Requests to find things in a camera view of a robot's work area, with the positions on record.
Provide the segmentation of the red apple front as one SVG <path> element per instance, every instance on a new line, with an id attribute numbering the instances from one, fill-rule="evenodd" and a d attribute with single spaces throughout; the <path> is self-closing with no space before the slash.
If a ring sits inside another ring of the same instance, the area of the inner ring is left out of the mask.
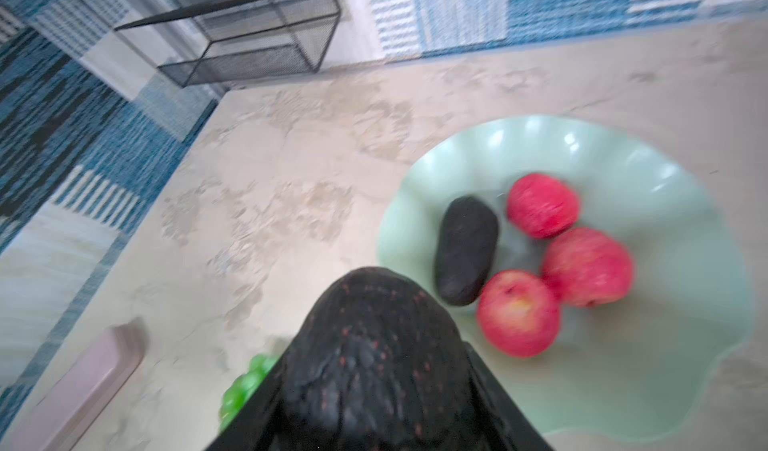
<path id="1" fill-rule="evenodd" d="M 576 227 L 550 242 L 540 277 L 561 303 L 593 307 L 627 296 L 634 263 L 620 241 L 593 228 Z"/>

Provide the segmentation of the green grape bunch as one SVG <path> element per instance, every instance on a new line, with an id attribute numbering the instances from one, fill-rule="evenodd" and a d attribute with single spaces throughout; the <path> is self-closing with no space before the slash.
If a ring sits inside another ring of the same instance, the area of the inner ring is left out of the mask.
<path id="1" fill-rule="evenodd" d="M 221 398 L 219 432 L 223 432 L 232 422 L 277 361 L 277 356 L 257 354 L 250 360 L 247 371 L 232 382 Z"/>

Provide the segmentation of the red apple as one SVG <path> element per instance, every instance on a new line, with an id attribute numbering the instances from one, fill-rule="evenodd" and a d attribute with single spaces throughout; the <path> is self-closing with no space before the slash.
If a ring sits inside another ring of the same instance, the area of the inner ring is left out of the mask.
<path id="1" fill-rule="evenodd" d="M 620 241 L 593 228 L 576 227 L 550 242 L 540 277 L 561 303 L 593 307 L 627 296 L 634 263 Z"/>
<path id="2" fill-rule="evenodd" d="M 576 223 L 580 198 L 565 183 L 547 174 L 519 178 L 507 196 L 507 219 L 532 238 L 559 235 Z"/>
<path id="3" fill-rule="evenodd" d="M 541 354 L 561 327 L 560 304 L 536 275 L 510 269 L 496 273 L 481 290 L 476 319 L 501 352 L 519 358 Z"/>

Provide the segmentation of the dark avocado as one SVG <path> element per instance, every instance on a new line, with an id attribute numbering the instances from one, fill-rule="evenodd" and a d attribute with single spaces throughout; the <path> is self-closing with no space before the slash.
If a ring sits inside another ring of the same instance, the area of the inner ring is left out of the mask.
<path id="1" fill-rule="evenodd" d="M 477 299 L 495 259 L 499 229 L 496 214 L 477 197 L 450 203 L 434 260 L 435 288 L 447 304 L 466 306 Z"/>
<path id="2" fill-rule="evenodd" d="M 318 298 L 282 366 L 281 450 L 486 450 L 466 346 L 415 281 L 362 267 Z"/>

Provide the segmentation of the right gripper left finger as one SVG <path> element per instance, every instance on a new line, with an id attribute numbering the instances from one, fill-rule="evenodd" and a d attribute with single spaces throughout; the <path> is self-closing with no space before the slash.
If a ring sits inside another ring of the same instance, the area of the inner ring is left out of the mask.
<path id="1" fill-rule="evenodd" d="M 278 360 L 231 423 L 207 451 L 267 451 L 281 421 L 280 402 L 284 361 Z"/>

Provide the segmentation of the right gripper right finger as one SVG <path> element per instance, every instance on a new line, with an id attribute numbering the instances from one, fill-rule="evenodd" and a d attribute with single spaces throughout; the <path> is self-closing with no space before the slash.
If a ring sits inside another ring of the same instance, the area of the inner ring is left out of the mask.
<path id="1" fill-rule="evenodd" d="M 553 451 L 501 386 L 469 343 L 467 351 L 473 402 L 486 450 Z"/>

